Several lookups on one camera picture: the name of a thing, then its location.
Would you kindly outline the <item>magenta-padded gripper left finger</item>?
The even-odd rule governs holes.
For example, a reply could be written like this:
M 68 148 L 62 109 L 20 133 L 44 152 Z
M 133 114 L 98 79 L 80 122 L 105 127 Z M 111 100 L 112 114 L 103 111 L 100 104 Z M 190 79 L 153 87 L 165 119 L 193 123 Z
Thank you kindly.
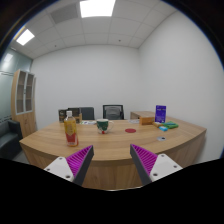
M 90 145 L 67 158 L 57 157 L 45 168 L 45 171 L 81 186 L 93 156 L 94 149 Z

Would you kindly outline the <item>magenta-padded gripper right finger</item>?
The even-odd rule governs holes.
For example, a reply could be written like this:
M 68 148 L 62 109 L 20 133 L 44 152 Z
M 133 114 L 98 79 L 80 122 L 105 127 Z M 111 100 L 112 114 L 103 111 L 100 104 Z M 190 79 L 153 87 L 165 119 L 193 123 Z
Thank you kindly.
M 182 169 L 166 154 L 156 155 L 134 144 L 130 145 L 130 155 L 143 185 L 157 181 Z

